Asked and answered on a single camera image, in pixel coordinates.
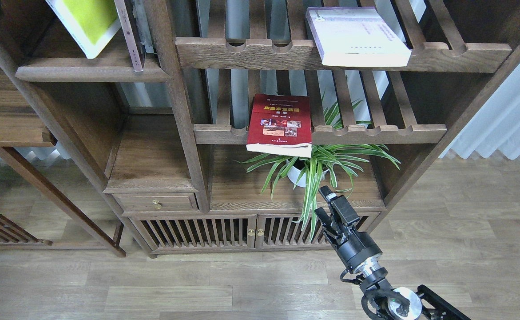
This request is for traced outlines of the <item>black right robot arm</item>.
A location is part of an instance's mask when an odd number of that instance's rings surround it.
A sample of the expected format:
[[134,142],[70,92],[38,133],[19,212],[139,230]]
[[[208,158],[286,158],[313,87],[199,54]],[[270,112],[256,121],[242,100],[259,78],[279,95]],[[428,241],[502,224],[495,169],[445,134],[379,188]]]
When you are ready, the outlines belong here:
[[387,271],[379,265],[382,251],[366,232],[357,230],[359,215],[344,196],[338,196],[327,186],[319,189],[331,212],[315,210],[331,246],[343,262],[340,275],[355,275],[349,282],[363,292],[362,308],[372,320],[465,320],[467,316],[425,285],[414,292],[405,287],[393,288],[386,279]]

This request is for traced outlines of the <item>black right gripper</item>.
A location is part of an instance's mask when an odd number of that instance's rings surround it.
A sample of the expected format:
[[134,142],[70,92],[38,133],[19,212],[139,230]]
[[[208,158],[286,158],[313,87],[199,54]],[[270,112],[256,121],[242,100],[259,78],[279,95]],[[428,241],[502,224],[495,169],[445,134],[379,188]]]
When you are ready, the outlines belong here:
[[322,186],[318,191],[327,202],[331,215],[327,215],[323,207],[314,212],[346,270],[350,273],[372,274],[380,269],[377,260],[382,251],[368,233],[357,230],[361,217],[349,201],[343,195],[337,196],[328,186]]

